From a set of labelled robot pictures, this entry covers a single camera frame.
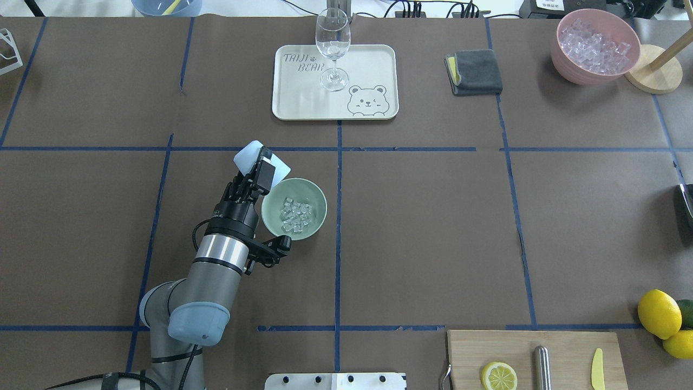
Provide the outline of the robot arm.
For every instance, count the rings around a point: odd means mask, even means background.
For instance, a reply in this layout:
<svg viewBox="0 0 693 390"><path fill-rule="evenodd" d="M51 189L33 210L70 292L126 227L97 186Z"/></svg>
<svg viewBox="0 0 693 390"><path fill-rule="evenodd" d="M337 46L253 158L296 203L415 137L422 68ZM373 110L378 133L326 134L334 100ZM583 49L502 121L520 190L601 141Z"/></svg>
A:
<svg viewBox="0 0 693 390"><path fill-rule="evenodd" d="M204 389L203 348L215 346L230 321L241 277L258 262L272 266L290 249L288 238L255 239L255 204L273 185L273 153L262 147L249 171L239 171L215 206L188 275L165 282L141 300L149 328L151 367L109 372L56 385L57 389Z"/></svg>

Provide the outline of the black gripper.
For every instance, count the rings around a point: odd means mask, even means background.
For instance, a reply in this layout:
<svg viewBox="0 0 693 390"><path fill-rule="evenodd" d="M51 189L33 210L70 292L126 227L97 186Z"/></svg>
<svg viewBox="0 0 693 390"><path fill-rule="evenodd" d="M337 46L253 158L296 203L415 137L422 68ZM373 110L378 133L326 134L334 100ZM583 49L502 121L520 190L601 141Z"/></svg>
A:
<svg viewBox="0 0 693 390"><path fill-rule="evenodd" d="M213 228L232 228L238 224L248 228L257 227L255 204L258 196L267 195L272 188L276 170L271 162L273 156L274 153L258 153L249 173L238 171L213 210Z"/></svg>

